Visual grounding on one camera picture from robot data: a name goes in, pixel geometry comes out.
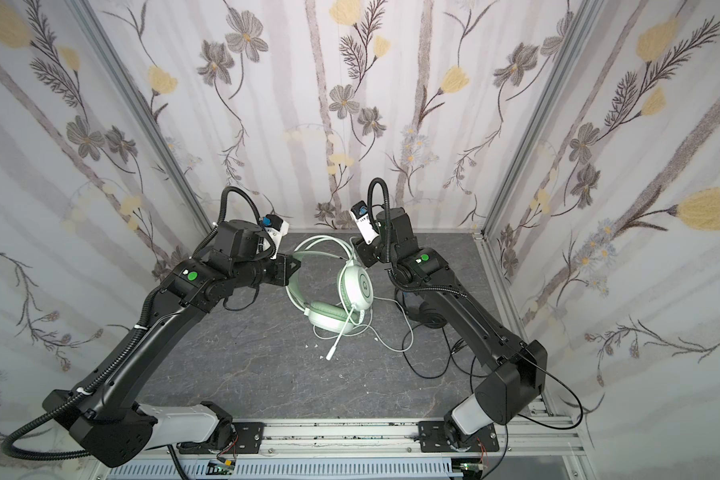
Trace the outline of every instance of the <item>gray marble surface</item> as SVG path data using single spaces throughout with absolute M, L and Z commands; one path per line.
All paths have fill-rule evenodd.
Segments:
M 289 252 L 311 234 L 290 234 L 281 251 Z M 461 283 L 498 318 L 496 304 L 469 234 L 419 234 L 419 245 L 435 248 L 451 264 Z M 325 243 L 339 253 L 338 245 Z M 313 257 L 302 266 L 300 281 L 308 299 L 338 302 L 340 260 Z M 376 296 L 392 297 L 392 284 L 381 264 L 369 269 Z M 247 304 L 252 290 L 239 290 L 230 307 Z M 408 331 L 392 302 L 374 302 L 373 325 L 382 338 L 400 348 Z M 451 344 L 459 337 L 446 327 Z M 367 331 L 344 338 L 331 361 L 333 340 L 320 340 L 307 318 L 288 300 L 285 289 L 263 285 L 259 299 L 243 312 L 214 309 L 189 331 L 148 381 L 140 401 L 188 406 L 211 400 L 237 418 L 384 418 L 442 416 L 469 395 L 469 377 L 451 364 L 439 379 L 421 379 L 401 353 L 391 352 Z M 425 375 L 440 373 L 448 348 L 440 330 L 418 328 L 408 358 Z M 469 370 L 472 354 L 455 355 Z M 475 372 L 482 373 L 479 363 Z

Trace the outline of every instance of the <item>mounting plate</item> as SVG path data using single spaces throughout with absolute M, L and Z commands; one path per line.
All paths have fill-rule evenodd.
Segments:
M 454 452 L 445 437 L 445 422 L 422 421 L 418 423 L 419 445 L 422 453 L 449 453 Z M 496 438 L 496 428 L 491 423 L 478 430 L 474 435 L 474 441 L 465 452 L 480 453 L 478 438 L 488 452 L 499 451 L 499 440 Z
M 235 442 L 237 455 L 242 453 L 255 455 L 259 453 L 259 446 L 261 446 L 262 439 L 264 438 L 264 424 L 261 422 L 234 422 L 232 425 L 235 427 L 235 432 L 237 432 L 238 435 L 237 441 Z M 204 448 L 203 445 L 199 443 L 180 443 L 178 447 L 179 453 L 182 455 L 207 455 L 211 453 L 210 450 Z

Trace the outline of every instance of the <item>white headphones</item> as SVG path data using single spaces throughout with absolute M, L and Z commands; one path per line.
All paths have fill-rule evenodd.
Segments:
M 338 333 L 333 347 L 326 356 L 326 359 L 330 360 L 342 335 L 351 333 L 362 324 L 365 311 L 370 309 L 373 304 L 373 285 L 368 272 L 365 271 L 365 267 L 355 258 L 355 249 L 351 244 L 340 238 L 329 235 L 311 236 L 296 247 L 293 257 L 297 260 L 302 260 L 307 255 L 341 258 L 327 252 L 310 250 L 324 241 L 336 242 L 344 249 L 347 255 L 346 264 L 336 277 L 338 297 L 342 305 L 331 305 L 318 300 L 308 302 L 298 288 L 298 271 L 291 275 L 286 292 L 291 302 L 301 312 L 304 312 L 311 324 L 323 330 Z

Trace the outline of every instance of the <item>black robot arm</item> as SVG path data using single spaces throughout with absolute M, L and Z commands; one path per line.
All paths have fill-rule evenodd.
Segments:
M 384 192 L 384 217 L 377 219 L 368 208 L 373 205 L 375 184 Z M 441 254 L 420 247 L 403 208 L 388 205 L 384 180 L 375 179 L 368 203 L 359 202 L 352 208 L 364 233 L 355 241 L 358 256 L 366 267 L 389 262 L 394 286 L 421 297 L 429 309 L 445 318 L 490 371 L 474 394 L 445 416 L 449 440 L 455 447 L 466 445 L 480 428 L 491 422 L 506 425 L 542 393 L 546 375 L 540 368 L 547 368 L 547 351 L 538 341 L 526 344 L 493 318 L 467 292 Z
M 226 196 L 232 191 L 248 201 L 259 224 L 224 221 Z M 196 452 L 207 452 L 230 443 L 232 418 L 211 402 L 193 407 L 136 402 L 158 365 L 218 302 L 240 287 L 286 286 L 300 266 L 292 256 L 276 252 L 287 223 L 274 214 L 260 218 L 245 192 L 225 188 L 220 210 L 211 234 L 193 257 L 177 265 L 150 292 L 138 323 L 116 349 L 72 389 L 53 390 L 43 401 L 47 413 L 7 436 L 3 453 L 45 461 L 93 455 L 106 466 L 116 467 L 144 448 L 182 443 Z M 210 252 L 203 260 L 205 250 Z M 32 452 L 14 446 L 16 440 L 50 420 L 65 427 L 83 450 Z

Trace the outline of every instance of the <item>red wire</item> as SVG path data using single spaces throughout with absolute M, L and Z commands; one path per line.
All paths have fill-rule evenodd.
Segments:
M 480 445 L 480 463 L 482 463 L 483 456 L 488 454 L 488 450 L 486 450 L 483 446 L 483 443 L 480 441 L 480 437 L 478 437 L 478 444 Z
M 224 448 L 223 450 L 221 450 L 221 451 L 219 452 L 219 455 L 217 455 L 216 457 L 218 458 L 218 457 L 224 455 L 225 453 L 227 453 L 227 452 L 230 450 L 230 448 L 232 448 L 233 446 L 235 446 L 235 444 L 237 443 L 238 438 L 240 438 L 240 436 L 236 436 L 236 437 L 235 437 L 235 441 L 232 442 L 231 444 L 229 444 L 229 446 L 227 446 L 227 447 Z

